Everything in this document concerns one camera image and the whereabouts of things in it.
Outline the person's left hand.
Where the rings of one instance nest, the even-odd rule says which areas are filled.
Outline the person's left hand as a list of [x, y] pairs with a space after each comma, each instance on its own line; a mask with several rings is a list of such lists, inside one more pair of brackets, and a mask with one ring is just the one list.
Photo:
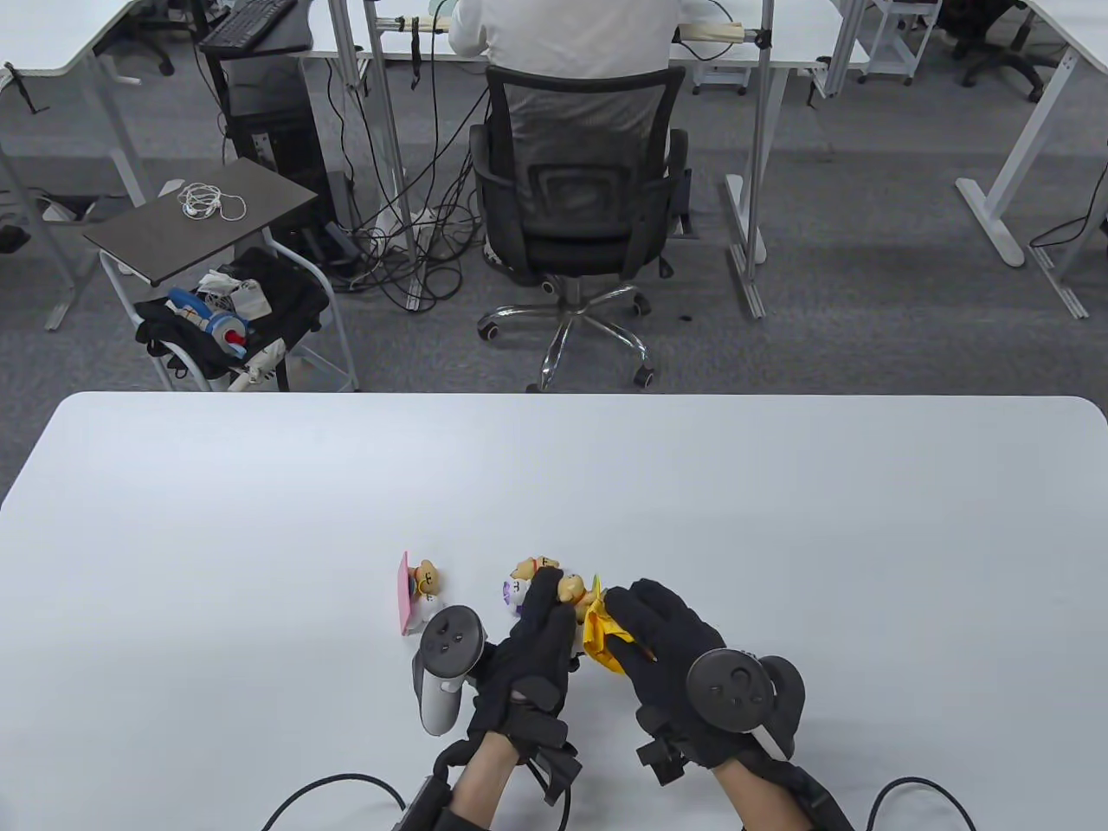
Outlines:
[[557, 566], [535, 571], [509, 636], [488, 644], [476, 667], [469, 738], [490, 731], [514, 738], [509, 720], [517, 711], [534, 710], [553, 719], [561, 715], [577, 639], [577, 612], [558, 596], [563, 577]]

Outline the person's right hand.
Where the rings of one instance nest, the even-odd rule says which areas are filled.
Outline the person's right hand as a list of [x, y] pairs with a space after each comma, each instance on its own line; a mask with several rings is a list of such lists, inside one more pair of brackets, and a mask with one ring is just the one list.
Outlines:
[[768, 697], [772, 737], [783, 759], [774, 759], [751, 733], [724, 731], [698, 712], [689, 693], [688, 676], [704, 654], [727, 649], [724, 636], [685, 601], [660, 582], [642, 578], [629, 587], [607, 589], [605, 607], [613, 620], [632, 636], [614, 638], [611, 653], [629, 677], [642, 707], [660, 717], [661, 731], [678, 745], [693, 763], [707, 769], [737, 761], [758, 778], [776, 786], [796, 783], [798, 731], [806, 704], [806, 687], [792, 661], [768, 654], [758, 660], [772, 685]]

